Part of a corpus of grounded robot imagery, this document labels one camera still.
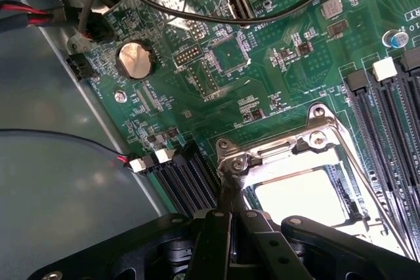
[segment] blue capacitor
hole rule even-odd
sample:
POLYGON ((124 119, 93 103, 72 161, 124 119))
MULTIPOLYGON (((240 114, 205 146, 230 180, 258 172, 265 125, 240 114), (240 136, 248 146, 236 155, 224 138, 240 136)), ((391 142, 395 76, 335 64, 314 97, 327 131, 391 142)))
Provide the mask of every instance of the blue capacitor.
POLYGON ((382 36, 382 43, 386 47, 401 49, 408 44, 410 37, 406 32, 389 30, 382 36))

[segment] cpu socket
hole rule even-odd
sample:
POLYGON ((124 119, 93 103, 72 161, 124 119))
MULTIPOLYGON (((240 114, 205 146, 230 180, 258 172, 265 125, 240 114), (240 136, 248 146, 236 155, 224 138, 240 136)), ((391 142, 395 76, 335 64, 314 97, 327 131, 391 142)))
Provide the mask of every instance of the cpu socket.
POLYGON ((220 178, 275 223, 304 216, 402 253, 349 131, 326 105, 310 106, 301 129, 242 147, 219 138, 216 150, 220 178))

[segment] screw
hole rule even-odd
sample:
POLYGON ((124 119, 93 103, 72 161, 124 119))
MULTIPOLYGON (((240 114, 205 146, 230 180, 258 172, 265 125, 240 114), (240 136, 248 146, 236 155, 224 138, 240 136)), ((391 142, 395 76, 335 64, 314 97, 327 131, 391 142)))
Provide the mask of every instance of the screw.
POLYGON ((300 220, 300 219, 296 219, 296 218, 292 218, 292 219, 290 219, 290 220, 289 220, 289 222, 290 222, 290 223, 292 223, 292 224, 296 224, 297 226, 298 226, 299 224, 302 224, 302 220, 300 220))
POLYGON ((232 167, 234 170, 243 170, 245 166, 245 163, 243 162, 243 159, 235 159, 232 162, 232 167))
POLYGON ((118 90, 117 92, 115 92, 114 98, 117 103, 126 103, 126 101, 128 100, 127 94, 122 90, 118 90))
POLYGON ((327 142, 327 136, 321 131, 316 131, 310 135, 309 141, 313 148, 322 149, 327 142))
POLYGON ((178 273, 176 276, 173 277, 173 280, 184 280, 185 273, 178 273))
POLYGON ((50 272, 42 277, 41 280, 61 280, 63 274, 59 271, 50 272))
POLYGON ((256 212, 248 211, 247 212, 247 218, 255 218, 257 216, 256 212))
POLYGON ((228 143, 226 141, 220 141, 219 142, 219 148, 220 149, 227 149, 228 148, 228 143))
POLYGON ((324 115, 325 115, 325 113, 326 113, 326 111, 325 111, 325 109, 323 109, 323 108, 316 108, 316 109, 314 110, 314 115, 315 115, 315 117, 324 116, 324 115))

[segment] black connector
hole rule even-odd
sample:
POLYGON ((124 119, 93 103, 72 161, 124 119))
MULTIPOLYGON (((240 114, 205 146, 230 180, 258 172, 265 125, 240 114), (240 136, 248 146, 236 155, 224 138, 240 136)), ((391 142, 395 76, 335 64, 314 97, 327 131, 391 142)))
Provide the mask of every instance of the black connector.
MULTIPOLYGON (((52 14, 50 22, 43 26, 53 26, 63 28, 66 26, 77 27, 79 25, 79 15, 81 8, 63 6, 59 8, 48 9, 46 12, 52 14)), ((91 41, 103 43, 114 41, 116 35, 105 17, 100 13, 91 12, 87 21, 86 34, 91 41)))
POLYGON ((66 59, 66 62, 72 69, 77 81, 97 76, 97 73, 94 71, 83 53, 70 55, 69 58, 66 59))
POLYGON ((403 53, 400 61, 405 72, 416 70, 420 71, 420 47, 407 50, 403 53))
POLYGON ((351 92, 356 92, 359 90, 368 91, 369 89, 369 80, 368 77, 366 77, 364 70, 358 70, 350 73, 345 81, 351 92))

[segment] surface-mount component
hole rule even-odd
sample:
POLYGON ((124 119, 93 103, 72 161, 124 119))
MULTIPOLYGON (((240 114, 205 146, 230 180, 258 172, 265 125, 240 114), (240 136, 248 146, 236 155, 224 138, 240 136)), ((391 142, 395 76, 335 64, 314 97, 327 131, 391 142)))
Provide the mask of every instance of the surface-mount component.
POLYGON ((256 121, 263 118, 263 115, 262 115, 261 110, 259 108, 256 108, 255 110, 252 110, 251 115, 252 115, 252 118, 256 121))
POLYGON ((392 57, 373 63, 373 74, 377 81, 394 77, 397 72, 392 57))
POLYGON ((309 42, 304 42, 297 47, 297 50, 301 56, 307 55, 313 51, 312 44, 309 42))
POLYGON ((117 53, 116 66, 131 79, 144 79, 154 67, 152 51, 139 41, 124 44, 117 53))
POLYGON ((347 20, 341 20, 327 28, 329 36, 336 36, 348 29, 347 20))
POLYGON ((322 4, 321 12, 325 19, 331 19, 343 13, 343 4, 341 0, 327 0, 322 4))
POLYGON ((156 137, 154 134, 151 134, 150 136, 147 136, 147 141, 149 142, 155 142, 156 141, 156 137))

